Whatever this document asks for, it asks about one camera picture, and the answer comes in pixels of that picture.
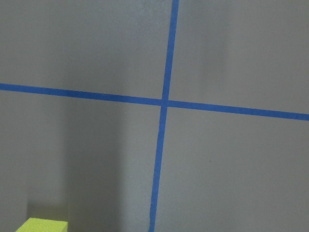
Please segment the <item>yellow foam block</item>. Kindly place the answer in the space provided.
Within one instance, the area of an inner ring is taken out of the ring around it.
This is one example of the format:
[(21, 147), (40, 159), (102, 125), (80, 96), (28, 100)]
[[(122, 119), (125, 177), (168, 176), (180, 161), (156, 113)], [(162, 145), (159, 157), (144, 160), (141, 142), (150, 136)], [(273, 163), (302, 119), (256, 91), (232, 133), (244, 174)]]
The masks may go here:
[(16, 232), (67, 232), (68, 223), (40, 218), (29, 218)]

